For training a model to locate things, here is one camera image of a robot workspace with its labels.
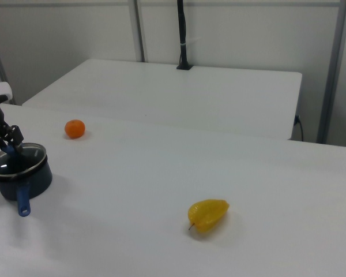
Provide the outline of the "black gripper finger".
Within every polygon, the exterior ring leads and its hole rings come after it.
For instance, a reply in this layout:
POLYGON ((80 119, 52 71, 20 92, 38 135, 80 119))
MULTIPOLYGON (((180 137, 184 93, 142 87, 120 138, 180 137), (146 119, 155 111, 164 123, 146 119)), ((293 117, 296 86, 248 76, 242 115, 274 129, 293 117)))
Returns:
POLYGON ((5 143, 6 136, 7 136, 7 126, 0 125, 0 150, 3 151, 4 153, 9 152, 7 144, 5 143))
POLYGON ((16 152, 22 152, 22 142, 24 140, 24 137, 21 133, 21 130, 17 125, 12 125, 10 128, 11 145, 16 152))

